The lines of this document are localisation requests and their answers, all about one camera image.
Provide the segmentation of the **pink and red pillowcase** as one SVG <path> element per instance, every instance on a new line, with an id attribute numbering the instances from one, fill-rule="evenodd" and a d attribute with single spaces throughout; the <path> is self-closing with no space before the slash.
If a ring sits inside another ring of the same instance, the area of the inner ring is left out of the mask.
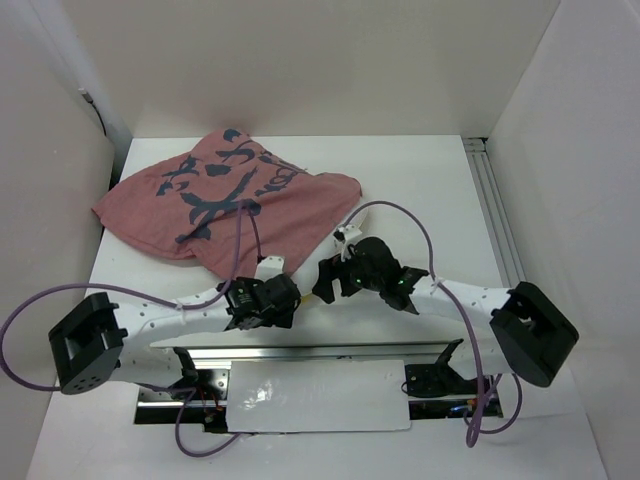
<path id="1" fill-rule="evenodd" d="M 356 179 L 308 173 L 225 129 L 119 182 L 93 211 L 148 255 L 195 258 L 219 278 L 249 277 L 258 255 L 297 270 L 360 199 Z"/>

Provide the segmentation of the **white pillow with yellow edge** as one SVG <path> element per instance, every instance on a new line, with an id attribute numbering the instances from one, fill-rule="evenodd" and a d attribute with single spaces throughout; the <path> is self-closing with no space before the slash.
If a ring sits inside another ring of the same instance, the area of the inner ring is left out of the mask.
<path id="1" fill-rule="evenodd" d="M 317 283 L 319 278 L 319 262 L 339 254 L 342 250 L 342 243 L 335 239 L 334 232 L 341 229 L 344 223 L 355 225 L 361 231 L 365 230 L 363 224 L 367 218 L 367 211 L 363 210 L 357 213 L 352 220 L 348 221 L 349 216 L 353 212 L 354 210 L 340 220 L 337 226 L 318 244 L 301 266 L 290 274 L 291 279 L 298 287 L 303 299 L 312 294 L 312 288 Z"/>

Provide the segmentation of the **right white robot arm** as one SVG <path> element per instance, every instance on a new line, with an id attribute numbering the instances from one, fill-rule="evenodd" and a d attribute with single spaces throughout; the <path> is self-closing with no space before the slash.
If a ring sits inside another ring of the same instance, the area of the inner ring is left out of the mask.
<path id="1" fill-rule="evenodd" d="M 392 309 L 462 322 L 489 337 L 469 336 L 436 369 L 448 392 L 460 391 L 479 371 L 514 374 L 536 387 L 549 387 L 579 340 L 576 327 L 535 284 L 489 288 L 436 280 L 424 269 L 403 266 L 385 242 L 368 237 L 318 264 L 312 292 L 326 303 L 335 300 L 333 284 L 351 297 L 369 290 Z"/>

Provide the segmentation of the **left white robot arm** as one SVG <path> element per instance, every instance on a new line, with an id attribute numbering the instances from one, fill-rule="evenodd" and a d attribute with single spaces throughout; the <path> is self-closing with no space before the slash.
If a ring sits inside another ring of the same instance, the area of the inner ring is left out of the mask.
<path id="1" fill-rule="evenodd" d="M 115 303 L 105 292 L 91 294 L 48 334 L 60 390 L 78 395 L 121 381 L 187 398 L 198 377 L 191 356 L 164 341 L 196 333 L 289 329 L 301 298 L 285 274 L 266 281 L 239 277 L 206 309 L 196 308 L 191 297 L 170 308 Z"/>

